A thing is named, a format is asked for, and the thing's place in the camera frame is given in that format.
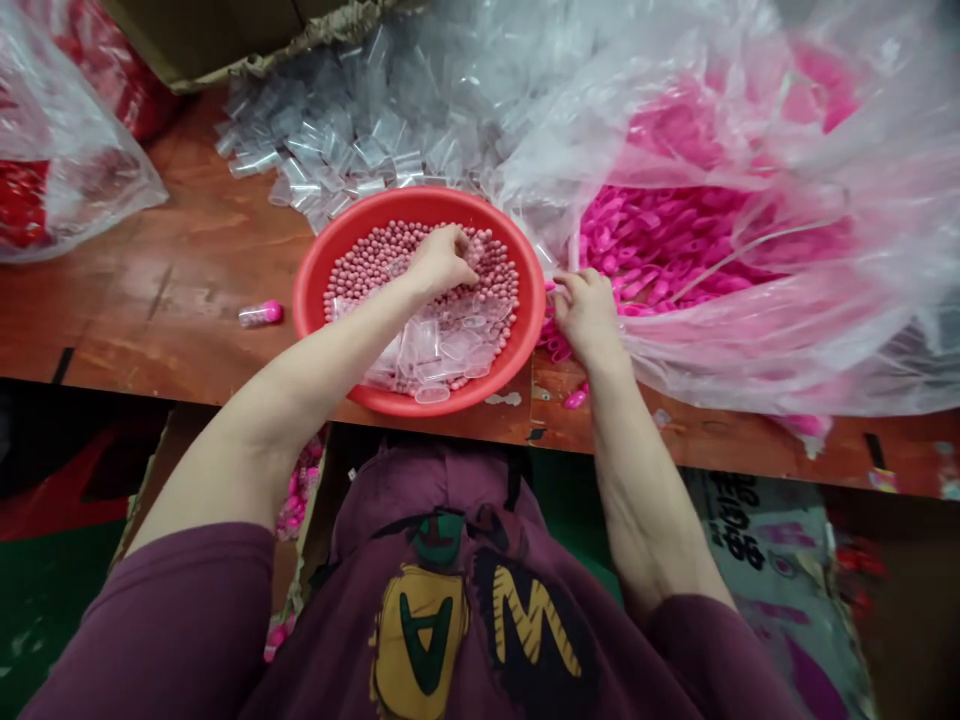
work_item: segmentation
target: wooden table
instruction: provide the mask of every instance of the wooden table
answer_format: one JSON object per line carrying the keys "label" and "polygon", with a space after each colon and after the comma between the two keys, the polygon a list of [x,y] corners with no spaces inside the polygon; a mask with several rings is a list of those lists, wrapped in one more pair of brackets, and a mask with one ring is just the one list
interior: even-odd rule
{"label": "wooden table", "polygon": [[[213,150],[223,96],[189,105],[150,148],[170,201],[57,260],[0,267],[0,375],[220,405],[296,340],[290,321],[242,330],[237,310],[277,298],[313,237],[267,202],[274,176],[233,179]],[[589,453],[590,410],[563,408],[583,381],[572,362],[536,353],[498,395],[455,415],[411,422],[345,401],[335,419]],[[934,443],[960,438],[960,414],[839,418],[816,461],[761,417],[703,410],[644,388],[671,418],[678,464],[870,489],[875,435],[899,490],[940,496]]]}

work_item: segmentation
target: hand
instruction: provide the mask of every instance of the hand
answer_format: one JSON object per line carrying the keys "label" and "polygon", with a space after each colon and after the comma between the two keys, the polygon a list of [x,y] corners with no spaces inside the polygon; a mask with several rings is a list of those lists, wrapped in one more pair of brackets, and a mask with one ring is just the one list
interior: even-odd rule
{"label": "hand", "polygon": [[554,281],[567,295],[554,294],[557,325],[570,342],[580,362],[592,367],[624,355],[617,334],[617,305],[610,279],[593,268],[560,275]]}
{"label": "hand", "polygon": [[424,238],[410,261],[406,275],[416,279],[428,299],[457,285],[475,285],[480,281],[463,259],[470,241],[456,225],[445,225]]}

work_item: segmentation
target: forearm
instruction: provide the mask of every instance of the forearm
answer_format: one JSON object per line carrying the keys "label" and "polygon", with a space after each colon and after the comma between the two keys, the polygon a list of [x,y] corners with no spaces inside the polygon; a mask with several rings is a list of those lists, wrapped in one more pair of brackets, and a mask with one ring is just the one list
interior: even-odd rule
{"label": "forearm", "polygon": [[309,441],[406,322],[430,300],[429,289],[401,276],[350,315],[277,356],[230,400],[215,420],[254,446]]}
{"label": "forearm", "polygon": [[606,354],[588,374],[600,496],[634,619],[645,621],[676,594],[707,595],[733,607],[629,356]]}
{"label": "forearm", "polygon": [[429,295],[416,279],[401,276],[257,373],[187,450],[131,552],[216,522],[272,530],[304,445]]}

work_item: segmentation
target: red plastic bowl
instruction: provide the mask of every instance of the red plastic bowl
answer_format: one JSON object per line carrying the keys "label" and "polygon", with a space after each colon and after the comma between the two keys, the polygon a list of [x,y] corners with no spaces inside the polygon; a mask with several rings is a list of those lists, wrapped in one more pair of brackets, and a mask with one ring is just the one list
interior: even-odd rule
{"label": "red plastic bowl", "polygon": [[321,232],[300,265],[293,288],[293,319],[303,338],[326,322],[323,293],[333,263],[342,258],[357,240],[390,220],[435,223],[455,222],[490,228],[496,240],[507,245],[510,260],[520,273],[520,307],[511,328],[506,349],[497,357],[484,378],[471,380],[442,403],[421,405],[413,398],[357,385],[348,397],[376,412],[400,417],[432,417],[457,412],[482,402],[506,385],[530,357],[540,337],[546,298],[543,273],[529,241],[510,219],[492,205],[466,193],[447,188],[417,187],[388,190],[362,200],[330,223]]}

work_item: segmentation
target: purple sweatshirt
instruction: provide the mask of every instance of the purple sweatshirt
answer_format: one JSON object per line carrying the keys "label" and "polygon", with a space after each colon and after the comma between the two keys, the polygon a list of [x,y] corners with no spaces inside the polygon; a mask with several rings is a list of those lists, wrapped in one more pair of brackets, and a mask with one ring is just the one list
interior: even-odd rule
{"label": "purple sweatshirt", "polygon": [[737,613],[673,597],[642,633],[505,477],[500,458],[442,448],[364,466],[332,572],[269,666],[271,534],[227,523],[151,543],[21,717],[804,717]]}

